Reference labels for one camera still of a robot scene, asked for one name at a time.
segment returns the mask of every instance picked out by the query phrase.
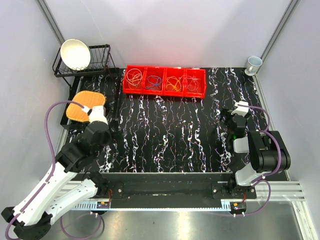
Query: white cup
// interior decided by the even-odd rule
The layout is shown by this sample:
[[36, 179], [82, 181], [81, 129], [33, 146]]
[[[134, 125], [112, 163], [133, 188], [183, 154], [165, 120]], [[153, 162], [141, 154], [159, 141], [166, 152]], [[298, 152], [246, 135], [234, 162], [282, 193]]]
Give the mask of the white cup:
[[248, 62], [246, 63], [246, 68], [245, 68], [244, 72], [248, 76], [253, 76], [257, 73], [257, 71], [261, 65], [262, 65], [262, 60], [260, 57], [251, 56], [248, 58]]

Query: blue cable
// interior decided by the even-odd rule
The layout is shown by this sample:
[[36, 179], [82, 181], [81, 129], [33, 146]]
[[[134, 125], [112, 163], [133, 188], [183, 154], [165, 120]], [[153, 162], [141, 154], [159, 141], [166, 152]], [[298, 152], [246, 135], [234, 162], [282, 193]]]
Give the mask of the blue cable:
[[[156, 82], [153, 83], [149, 80], [149, 78], [154, 78], [156, 79]], [[149, 90], [158, 90], [161, 89], [161, 84], [162, 84], [162, 78], [156, 75], [150, 75], [147, 77], [146, 79], [148, 81], [148, 83], [150, 83], [152, 86], [146, 86], [145, 89], [149, 89]]]

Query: orange sponge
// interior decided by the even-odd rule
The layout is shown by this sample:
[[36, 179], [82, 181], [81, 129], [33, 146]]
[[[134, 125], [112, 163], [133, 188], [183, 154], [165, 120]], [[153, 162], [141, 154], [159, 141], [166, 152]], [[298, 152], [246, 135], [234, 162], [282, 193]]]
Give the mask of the orange sponge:
[[[78, 92], [72, 101], [80, 103], [84, 106], [92, 109], [94, 106], [104, 105], [106, 102], [106, 97], [99, 92], [94, 91], [80, 91]], [[81, 107], [75, 104], [70, 104], [66, 109], [66, 116], [70, 120], [78, 122], [87, 122], [89, 121], [88, 114], [81, 110]]]

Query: black tabletop with white streaks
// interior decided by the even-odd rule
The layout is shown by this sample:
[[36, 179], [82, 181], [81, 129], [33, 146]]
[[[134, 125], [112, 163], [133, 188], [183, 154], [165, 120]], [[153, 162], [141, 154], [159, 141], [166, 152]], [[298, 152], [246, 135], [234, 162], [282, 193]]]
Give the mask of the black tabletop with white streaks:
[[[227, 127], [220, 122], [222, 107], [234, 108], [245, 101], [259, 106], [258, 92], [244, 68], [205, 68], [204, 99], [170, 96], [121, 94], [121, 132], [100, 152], [85, 171], [101, 173], [189, 173], [229, 172], [241, 169], [248, 154], [233, 154], [227, 149]], [[107, 97], [107, 118], [114, 106], [113, 83], [105, 75], [86, 76], [80, 91], [100, 92]], [[264, 129], [262, 112], [250, 110], [250, 131]], [[70, 130], [67, 142], [80, 134]]]

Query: red storage bin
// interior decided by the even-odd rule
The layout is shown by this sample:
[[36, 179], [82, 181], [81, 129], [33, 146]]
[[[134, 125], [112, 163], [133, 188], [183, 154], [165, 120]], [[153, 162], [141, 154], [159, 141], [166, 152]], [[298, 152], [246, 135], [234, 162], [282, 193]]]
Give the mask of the red storage bin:
[[[125, 94], [143, 94], [144, 93], [144, 82], [143, 79], [145, 77], [145, 66], [134, 66], [128, 65], [125, 70], [124, 78], [122, 81], [122, 89]], [[137, 77], [134, 81], [134, 76], [138, 76], [141, 72], [141, 80], [140, 77]]]
[[165, 71], [164, 81], [162, 81], [163, 95], [183, 97], [184, 96], [184, 68], [168, 67]]
[[184, 83], [184, 97], [205, 98], [207, 90], [206, 70], [187, 68], [185, 70]]
[[164, 94], [165, 73], [165, 67], [147, 66], [142, 80], [143, 94], [162, 96]]

